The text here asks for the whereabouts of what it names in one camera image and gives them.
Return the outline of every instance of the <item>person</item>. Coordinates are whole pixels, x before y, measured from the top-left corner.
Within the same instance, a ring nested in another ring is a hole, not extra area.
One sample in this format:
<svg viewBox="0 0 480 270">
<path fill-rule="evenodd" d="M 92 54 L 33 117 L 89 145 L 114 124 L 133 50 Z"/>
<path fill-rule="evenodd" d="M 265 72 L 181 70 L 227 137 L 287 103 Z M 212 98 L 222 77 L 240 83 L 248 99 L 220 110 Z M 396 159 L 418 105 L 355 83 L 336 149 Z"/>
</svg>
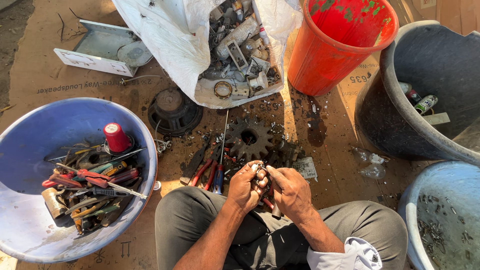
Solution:
<svg viewBox="0 0 480 270">
<path fill-rule="evenodd" d="M 316 211 L 310 186 L 298 172 L 271 166 L 265 172 L 258 163 L 248 162 L 231 178 L 227 197 L 186 186 L 160 200 L 159 270 L 403 269 L 407 229 L 393 210 L 353 201 Z M 267 173 L 288 219 L 256 208 Z"/>
</svg>

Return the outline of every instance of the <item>pliers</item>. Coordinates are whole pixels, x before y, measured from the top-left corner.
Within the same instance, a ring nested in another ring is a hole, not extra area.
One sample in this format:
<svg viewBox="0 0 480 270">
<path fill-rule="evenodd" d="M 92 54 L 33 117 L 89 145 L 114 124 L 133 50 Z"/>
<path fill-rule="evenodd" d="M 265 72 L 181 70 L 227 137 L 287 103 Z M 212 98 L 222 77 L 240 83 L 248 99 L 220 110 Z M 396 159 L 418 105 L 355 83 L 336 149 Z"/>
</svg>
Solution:
<svg viewBox="0 0 480 270">
<path fill-rule="evenodd" d="M 204 187 L 204 190 L 208 190 L 208 188 L 210 187 L 210 185 L 212 184 L 213 182 L 213 177 L 215 175 L 215 168 L 218 164 L 218 158 L 220 157 L 222 153 L 222 146 L 221 145 L 218 145 L 217 147 L 215 147 L 215 149 L 212 151 L 212 155 L 210 156 L 209 159 L 207 159 L 205 165 L 203 165 L 200 170 L 197 172 L 197 174 L 195 175 L 194 179 L 190 182 L 190 185 L 191 186 L 195 186 L 197 184 L 197 180 L 198 178 L 200 178 L 200 176 L 202 176 L 203 172 L 210 166 L 212 165 L 212 169 L 210 171 L 210 175 L 208 177 L 208 182 L 207 184 L 205 185 Z"/>
</svg>

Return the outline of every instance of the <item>hand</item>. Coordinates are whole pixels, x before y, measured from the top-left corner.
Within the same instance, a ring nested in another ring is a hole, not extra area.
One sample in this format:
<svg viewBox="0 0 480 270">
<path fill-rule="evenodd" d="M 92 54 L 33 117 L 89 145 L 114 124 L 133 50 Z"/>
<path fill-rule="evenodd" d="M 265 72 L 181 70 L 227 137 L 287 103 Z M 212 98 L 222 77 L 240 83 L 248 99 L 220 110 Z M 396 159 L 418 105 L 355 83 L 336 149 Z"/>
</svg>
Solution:
<svg viewBox="0 0 480 270">
<path fill-rule="evenodd" d="M 265 177 L 266 172 L 261 169 L 258 170 L 258 163 L 263 164 L 259 160 L 248 162 L 230 180 L 230 188 L 225 204 L 232 206 L 243 217 L 257 206 L 268 183 Z M 261 179 L 258 185 L 256 183 L 257 176 L 258 179 Z"/>
<path fill-rule="evenodd" d="M 272 180 L 274 198 L 280 211 L 293 223 L 306 223 L 318 214 L 312 207 L 312 195 L 307 181 L 295 170 L 289 168 L 275 169 L 266 167 Z"/>
</svg>

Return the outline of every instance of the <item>blue plastic basin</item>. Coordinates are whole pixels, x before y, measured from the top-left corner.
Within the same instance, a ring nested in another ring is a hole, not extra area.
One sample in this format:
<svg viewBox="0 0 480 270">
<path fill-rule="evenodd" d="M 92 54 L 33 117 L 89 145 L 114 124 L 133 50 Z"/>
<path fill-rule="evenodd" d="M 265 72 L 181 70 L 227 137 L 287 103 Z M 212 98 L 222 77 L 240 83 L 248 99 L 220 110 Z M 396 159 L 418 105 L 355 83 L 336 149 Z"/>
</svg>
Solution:
<svg viewBox="0 0 480 270">
<path fill-rule="evenodd" d="M 61 146 L 84 139 L 98 141 L 103 127 L 116 122 L 135 144 L 144 164 L 138 191 L 149 196 L 156 178 L 157 155 L 150 131 L 131 111 L 98 98 L 70 98 L 24 115 L 0 135 L 0 250 L 20 260 L 57 263 L 91 254 L 121 235 L 146 204 L 134 197 L 116 222 L 79 236 L 75 226 L 58 227 L 41 195 L 41 183 L 53 165 L 43 161 Z"/>
</svg>

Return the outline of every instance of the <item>rusty gear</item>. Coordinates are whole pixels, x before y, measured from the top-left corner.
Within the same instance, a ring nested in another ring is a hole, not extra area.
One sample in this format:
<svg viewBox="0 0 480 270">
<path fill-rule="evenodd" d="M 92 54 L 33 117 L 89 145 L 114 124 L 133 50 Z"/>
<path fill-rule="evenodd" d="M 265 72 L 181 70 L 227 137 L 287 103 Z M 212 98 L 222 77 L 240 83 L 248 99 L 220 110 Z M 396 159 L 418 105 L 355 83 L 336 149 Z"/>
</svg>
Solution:
<svg viewBox="0 0 480 270">
<path fill-rule="evenodd" d="M 225 141 L 226 144 L 232 146 L 230 156 L 236 156 L 237 160 L 245 158 L 246 162 L 265 157 L 273 147 L 271 142 L 273 135 L 269 134 L 271 127 L 264 125 L 265 120 L 258 121 L 256 116 L 253 119 L 246 116 L 245 120 L 237 117 L 237 124 L 229 125 L 227 131 L 229 140 Z"/>
</svg>

